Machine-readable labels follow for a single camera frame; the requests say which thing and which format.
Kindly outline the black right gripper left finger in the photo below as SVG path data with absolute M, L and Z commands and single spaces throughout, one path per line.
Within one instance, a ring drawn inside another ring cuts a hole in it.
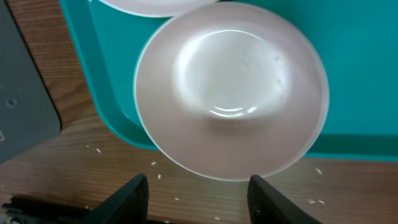
M 11 223 L 146 223 L 149 203 L 147 177 L 139 174 L 96 208 L 79 208 L 14 196 L 2 205 Z

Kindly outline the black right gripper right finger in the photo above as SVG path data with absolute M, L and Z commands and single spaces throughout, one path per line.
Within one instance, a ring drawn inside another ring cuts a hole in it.
M 252 224 L 321 224 L 259 175 L 251 176 L 247 199 Z

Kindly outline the small pink bowl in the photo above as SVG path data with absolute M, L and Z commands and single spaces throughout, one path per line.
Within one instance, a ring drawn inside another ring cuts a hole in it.
M 289 21 L 220 2 L 175 16 L 144 46 L 134 101 L 171 161 L 216 180 L 267 177 L 298 161 L 325 124 L 319 55 Z

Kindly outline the large white plate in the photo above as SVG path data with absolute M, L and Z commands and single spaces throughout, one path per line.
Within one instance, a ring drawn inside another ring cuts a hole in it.
M 99 0 L 118 11 L 141 17 L 173 17 L 218 0 Z

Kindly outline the black food waste tray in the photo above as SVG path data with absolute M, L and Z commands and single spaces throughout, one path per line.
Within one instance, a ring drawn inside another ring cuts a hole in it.
M 1 1 L 1 162 L 54 138 L 57 110 L 7 2 Z

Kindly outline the teal plastic tray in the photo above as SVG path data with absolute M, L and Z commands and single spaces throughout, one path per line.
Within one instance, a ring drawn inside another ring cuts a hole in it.
M 330 106 L 308 157 L 397 160 L 397 1 L 252 0 L 299 28 L 328 76 Z M 139 17 L 99 1 L 60 2 L 96 110 L 123 141 L 154 144 L 134 106 L 139 54 L 162 18 Z

